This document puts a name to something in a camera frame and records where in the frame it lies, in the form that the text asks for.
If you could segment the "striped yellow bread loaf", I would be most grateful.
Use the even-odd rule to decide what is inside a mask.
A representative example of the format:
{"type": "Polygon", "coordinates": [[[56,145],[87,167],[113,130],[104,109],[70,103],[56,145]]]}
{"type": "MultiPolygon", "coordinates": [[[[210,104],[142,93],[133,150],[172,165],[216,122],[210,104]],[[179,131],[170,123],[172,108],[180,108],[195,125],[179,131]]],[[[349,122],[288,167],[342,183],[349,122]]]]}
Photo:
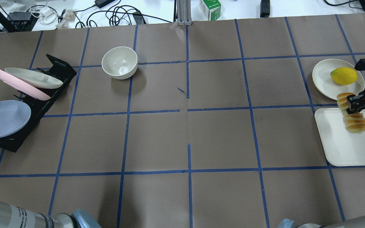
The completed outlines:
{"type": "Polygon", "coordinates": [[[363,114],[358,111],[353,114],[347,112],[347,109],[349,108],[347,96],[349,95],[355,94],[349,92],[338,94],[336,103],[343,114],[343,122],[346,126],[346,130],[350,133],[363,133],[365,132],[365,118],[363,114]]]}

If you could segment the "aluminium frame post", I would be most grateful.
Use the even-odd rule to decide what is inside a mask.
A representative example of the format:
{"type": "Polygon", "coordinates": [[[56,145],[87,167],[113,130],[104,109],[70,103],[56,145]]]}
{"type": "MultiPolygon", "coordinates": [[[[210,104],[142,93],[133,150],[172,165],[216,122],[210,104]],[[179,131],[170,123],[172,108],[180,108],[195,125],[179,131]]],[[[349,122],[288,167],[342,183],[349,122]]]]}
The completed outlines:
{"type": "Polygon", "coordinates": [[[178,26],[191,26],[191,0],[175,0],[175,2],[178,26]]]}

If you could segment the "cream plate in rack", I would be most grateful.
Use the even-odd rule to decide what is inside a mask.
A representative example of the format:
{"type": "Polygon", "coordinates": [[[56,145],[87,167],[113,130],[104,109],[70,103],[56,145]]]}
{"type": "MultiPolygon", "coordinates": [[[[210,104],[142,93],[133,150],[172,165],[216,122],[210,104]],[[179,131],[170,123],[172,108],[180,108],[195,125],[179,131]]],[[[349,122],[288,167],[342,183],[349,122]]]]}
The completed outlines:
{"type": "Polygon", "coordinates": [[[63,82],[52,76],[44,73],[21,69],[15,67],[7,67],[4,69],[5,72],[27,82],[28,84],[43,89],[56,89],[63,85],[63,82]]]}

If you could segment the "green white carton box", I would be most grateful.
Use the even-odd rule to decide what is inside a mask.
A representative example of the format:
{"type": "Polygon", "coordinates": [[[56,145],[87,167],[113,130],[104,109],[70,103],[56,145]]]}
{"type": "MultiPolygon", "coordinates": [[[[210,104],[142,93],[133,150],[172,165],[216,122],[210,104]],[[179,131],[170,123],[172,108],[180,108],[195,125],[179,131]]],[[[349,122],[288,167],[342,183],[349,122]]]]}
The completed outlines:
{"type": "Polygon", "coordinates": [[[216,21],[221,16],[219,0],[200,0],[199,6],[208,21],[216,21]]]}

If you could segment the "black dish rack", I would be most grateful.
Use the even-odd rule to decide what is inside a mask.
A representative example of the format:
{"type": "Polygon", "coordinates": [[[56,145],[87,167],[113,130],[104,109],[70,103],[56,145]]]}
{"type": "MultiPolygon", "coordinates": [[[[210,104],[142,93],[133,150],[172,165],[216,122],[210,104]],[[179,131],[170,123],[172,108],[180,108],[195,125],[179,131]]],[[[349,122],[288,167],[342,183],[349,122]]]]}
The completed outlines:
{"type": "Polygon", "coordinates": [[[29,95],[26,95],[25,93],[22,93],[23,97],[16,98],[16,100],[29,105],[29,107],[31,108],[31,117],[22,129],[20,129],[16,133],[0,138],[0,148],[2,149],[17,152],[20,146],[22,146],[26,137],[29,136],[29,134],[36,127],[42,117],[52,107],[52,105],[60,97],[62,92],[70,84],[72,79],[76,76],[76,71],[69,63],[49,54],[47,54],[46,56],[52,63],[52,67],[49,70],[38,69],[38,72],[61,80],[63,82],[63,85],[56,89],[37,88],[51,97],[51,99],[46,101],[35,99],[29,95]]]}

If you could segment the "cream ceramic bowl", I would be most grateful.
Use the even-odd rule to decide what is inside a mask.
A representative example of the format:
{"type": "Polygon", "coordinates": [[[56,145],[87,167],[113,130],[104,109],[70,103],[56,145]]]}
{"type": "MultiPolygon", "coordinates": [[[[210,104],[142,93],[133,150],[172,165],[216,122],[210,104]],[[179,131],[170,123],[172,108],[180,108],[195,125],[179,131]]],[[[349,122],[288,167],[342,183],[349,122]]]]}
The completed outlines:
{"type": "Polygon", "coordinates": [[[138,67],[137,53],[129,47],[115,47],[102,58],[101,66],[114,79],[129,79],[138,67]]]}

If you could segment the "cream round plate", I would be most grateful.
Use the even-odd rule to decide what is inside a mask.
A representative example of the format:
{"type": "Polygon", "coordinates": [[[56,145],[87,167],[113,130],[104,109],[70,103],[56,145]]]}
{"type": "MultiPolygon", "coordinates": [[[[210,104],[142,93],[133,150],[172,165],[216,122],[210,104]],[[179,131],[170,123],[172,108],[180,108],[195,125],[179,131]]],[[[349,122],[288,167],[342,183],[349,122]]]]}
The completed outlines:
{"type": "Polygon", "coordinates": [[[318,91],[333,100],[336,100],[337,95],[341,93],[350,92],[357,95],[365,89],[365,80],[362,74],[356,71],[350,63],[334,58],[322,60],[317,63],[312,71],[312,79],[318,91]],[[357,74],[356,82],[349,85],[340,85],[334,82],[330,73],[340,67],[347,67],[354,70],[357,74]]]}

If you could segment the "pink plate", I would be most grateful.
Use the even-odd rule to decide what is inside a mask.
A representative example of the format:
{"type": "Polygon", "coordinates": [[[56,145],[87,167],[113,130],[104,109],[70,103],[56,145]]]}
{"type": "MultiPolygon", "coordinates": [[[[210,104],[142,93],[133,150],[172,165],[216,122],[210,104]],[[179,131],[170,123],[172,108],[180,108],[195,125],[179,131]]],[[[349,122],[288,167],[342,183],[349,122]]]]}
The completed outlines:
{"type": "Polygon", "coordinates": [[[28,84],[25,81],[22,81],[21,79],[3,71],[0,69],[0,80],[2,80],[4,83],[10,85],[11,87],[19,90],[22,93],[25,93],[26,95],[29,95],[35,99],[46,101],[51,99],[51,97],[41,90],[35,88],[34,86],[28,84]]]}

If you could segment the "light blue plate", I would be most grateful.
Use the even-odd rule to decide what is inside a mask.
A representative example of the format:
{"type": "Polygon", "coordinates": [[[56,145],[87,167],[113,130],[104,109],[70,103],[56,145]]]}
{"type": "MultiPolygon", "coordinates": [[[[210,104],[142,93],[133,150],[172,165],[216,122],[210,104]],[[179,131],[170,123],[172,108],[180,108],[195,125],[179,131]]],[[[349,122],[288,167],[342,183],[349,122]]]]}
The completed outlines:
{"type": "Polygon", "coordinates": [[[0,101],[0,138],[22,129],[31,117],[28,104],[18,100],[0,101]]]}

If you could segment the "black power adapter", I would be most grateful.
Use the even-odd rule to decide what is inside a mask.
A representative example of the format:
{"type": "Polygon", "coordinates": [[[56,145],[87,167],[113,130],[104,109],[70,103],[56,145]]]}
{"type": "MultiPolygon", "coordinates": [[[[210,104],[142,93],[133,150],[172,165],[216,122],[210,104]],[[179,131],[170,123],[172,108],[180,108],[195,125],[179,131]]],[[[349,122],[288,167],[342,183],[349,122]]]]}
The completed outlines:
{"type": "Polygon", "coordinates": [[[269,18],[271,11],[270,0],[260,1],[260,18],[269,18]]]}

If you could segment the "yellow lemon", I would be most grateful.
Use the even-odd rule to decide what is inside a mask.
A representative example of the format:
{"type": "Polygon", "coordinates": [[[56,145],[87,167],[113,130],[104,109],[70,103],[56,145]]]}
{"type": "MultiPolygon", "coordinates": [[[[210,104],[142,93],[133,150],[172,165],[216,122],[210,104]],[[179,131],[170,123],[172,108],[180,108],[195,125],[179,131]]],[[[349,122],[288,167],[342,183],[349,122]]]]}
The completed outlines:
{"type": "Polygon", "coordinates": [[[358,79],[357,72],[354,69],[348,67],[337,68],[330,72],[330,76],[333,82],[344,86],[353,84],[358,79]]]}

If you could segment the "white rectangular tray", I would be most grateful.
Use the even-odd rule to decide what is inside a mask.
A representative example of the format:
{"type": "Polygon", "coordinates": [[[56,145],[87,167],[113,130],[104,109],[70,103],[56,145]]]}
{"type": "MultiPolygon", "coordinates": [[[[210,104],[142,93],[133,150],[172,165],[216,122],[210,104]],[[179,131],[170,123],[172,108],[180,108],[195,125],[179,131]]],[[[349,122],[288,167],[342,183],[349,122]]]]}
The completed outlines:
{"type": "Polygon", "coordinates": [[[339,108],[321,108],[314,114],[323,151],[334,166],[365,166],[365,132],[350,133],[339,108]]]}

